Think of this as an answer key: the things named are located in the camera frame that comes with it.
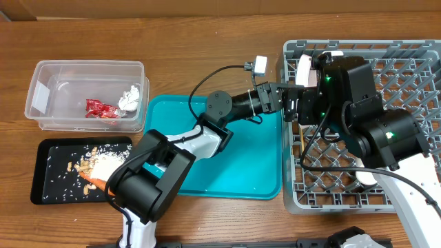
carrot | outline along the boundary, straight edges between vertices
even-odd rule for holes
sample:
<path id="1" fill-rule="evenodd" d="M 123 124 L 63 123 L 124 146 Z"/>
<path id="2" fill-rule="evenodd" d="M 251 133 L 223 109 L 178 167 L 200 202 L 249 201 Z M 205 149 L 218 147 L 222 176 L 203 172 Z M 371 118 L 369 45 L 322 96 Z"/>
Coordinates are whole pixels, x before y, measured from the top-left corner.
<path id="1" fill-rule="evenodd" d="M 90 178 L 88 175 L 86 175 L 84 172 L 79 172 L 80 176 L 86 180 L 88 180 L 89 182 L 91 182 L 92 184 L 94 184 L 95 186 L 97 186 L 99 189 L 101 189 L 104 192 L 105 189 L 105 181 L 101 180 L 101 179 L 95 179 L 95 178 Z M 115 196 L 109 189 L 109 195 L 110 196 Z"/>

wood grain surface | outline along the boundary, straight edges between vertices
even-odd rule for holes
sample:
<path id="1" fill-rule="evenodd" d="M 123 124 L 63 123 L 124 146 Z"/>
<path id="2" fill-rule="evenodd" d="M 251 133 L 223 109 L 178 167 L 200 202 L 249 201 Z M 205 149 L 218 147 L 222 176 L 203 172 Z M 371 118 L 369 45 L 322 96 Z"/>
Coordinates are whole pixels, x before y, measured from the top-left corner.
<path id="1" fill-rule="evenodd" d="M 302 14 L 234 18 L 108 19 L 0 23 L 0 247 L 84 247 L 115 242 L 120 213 L 106 203 L 33 205 L 30 188 L 38 144 L 86 137 L 41 131 L 23 111 L 35 65 L 46 59 L 141 61 L 150 98 L 189 94 L 215 69 L 269 57 L 267 80 L 290 39 L 441 39 L 441 12 Z M 238 94 L 249 74 L 228 70 L 198 91 Z M 142 134 L 130 135 L 136 144 Z M 302 216 L 275 199 L 179 196 L 158 222 L 159 241 L 232 242 L 327 237 L 352 225 L 394 247 L 410 247 L 395 214 Z"/>

plastic grid rack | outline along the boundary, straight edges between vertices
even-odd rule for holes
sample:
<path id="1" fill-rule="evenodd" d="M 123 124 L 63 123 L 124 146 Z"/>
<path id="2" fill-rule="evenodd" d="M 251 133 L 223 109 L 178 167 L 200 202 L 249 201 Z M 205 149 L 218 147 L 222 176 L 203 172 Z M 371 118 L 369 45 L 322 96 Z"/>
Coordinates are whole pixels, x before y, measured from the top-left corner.
<path id="1" fill-rule="evenodd" d="M 370 62 L 384 107 L 404 108 L 415 116 L 441 178 L 441 41 L 287 41 L 277 62 L 277 82 L 295 83 L 300 56 L 317 56 L 327 50 L 342 50 L 345 56 L 363 56 Z M 315 129 L 311 126 L 303 131 L 305 143 Z M 326 136 L 337 137 L 328 133 Z M 312 147 L 307 155 L 311 164 L 356 166 L 343 142 L 326 145 L 318 139 Z M 283 123 L 283 191 L 285 207 L 291 213 L 395 211 L 378 185 L 367 187 L 347 172 L 305 171 L 300 167 L 299 154 L 297 122 Z"/>

teal tray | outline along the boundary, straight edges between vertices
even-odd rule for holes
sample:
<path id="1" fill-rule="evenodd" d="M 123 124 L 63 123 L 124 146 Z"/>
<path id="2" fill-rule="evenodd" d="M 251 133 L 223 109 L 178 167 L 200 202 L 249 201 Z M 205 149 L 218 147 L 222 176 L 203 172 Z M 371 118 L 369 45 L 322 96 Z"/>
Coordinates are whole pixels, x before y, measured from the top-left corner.
<path id="1" fill-rule="evenodd" d="M 205 111 L 206 97 L 194 96 L 192 107 Z M 180 195 L 269 200 L 282 187 L 282 118 L 262 115 L 260 125 L 236 121 L 227 125 L 234 135 L 223 152 L 193 164 L 179 190 Z M 144 133 L 156 129 L 164 135 L 193 129 L 196 120 L 188 109 L 188 96 L 161 95 L 147 110 Z M 144 164 L 155 176 L 162 171 Z"/>

clear plastic container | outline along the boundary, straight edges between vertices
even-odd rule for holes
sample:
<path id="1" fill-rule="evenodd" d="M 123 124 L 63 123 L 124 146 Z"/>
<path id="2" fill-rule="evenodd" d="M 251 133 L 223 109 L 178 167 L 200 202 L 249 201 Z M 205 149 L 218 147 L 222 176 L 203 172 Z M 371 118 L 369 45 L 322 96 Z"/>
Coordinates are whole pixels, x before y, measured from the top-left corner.
<path id="1" fill-rule="evenodd" d="M 123 118 L 86 118 L 86 99 L 118 106 L 132 86 L 139 90 L 136 111 Z M 137 61 L 40 61 L 32 77 L 25 116 L 43 130 L 140 132 L 149 102 L 149 81 Z"/>

